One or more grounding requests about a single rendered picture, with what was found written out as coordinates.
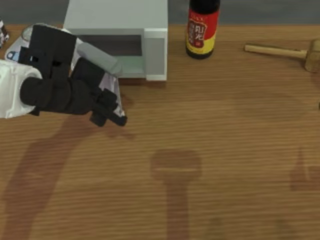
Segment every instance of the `sauce bottle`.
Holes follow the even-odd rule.
[[[186,53],[194,59],[210,57],[215,48],[220,0],[190,0]]]

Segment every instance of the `white cloth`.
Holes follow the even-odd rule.
[[[30,77],[42,79],[39,70],[32,66],[0,60],[0,118],[23,116],[35,109],[20,99],[22,83]]]

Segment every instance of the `wooden handle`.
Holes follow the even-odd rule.
[[[298,58],[298,59],[304,59],[304,60],[307,57],[306,50],[286,49],[286,48],[276,47],[276,46],[246,44],[244,46],[244,50],[246,52],[251,52],[251,53],[269,54],[269,55],[284,56],[284,57]]]

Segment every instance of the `bottle label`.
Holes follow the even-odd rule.
[[[215,47],[219,11],[198,14],[189,10],[186,47],[195,54],[207,54]]]

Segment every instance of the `wooden table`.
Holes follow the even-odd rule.
[[[11,42],[22,27],[7,26]],[[317,240],[320,75],[243,46],[307,48],[319,34],[220,27],[199,61],[171,26],[168,82],[122,86],[125,128],[0,120],[1,240]]]

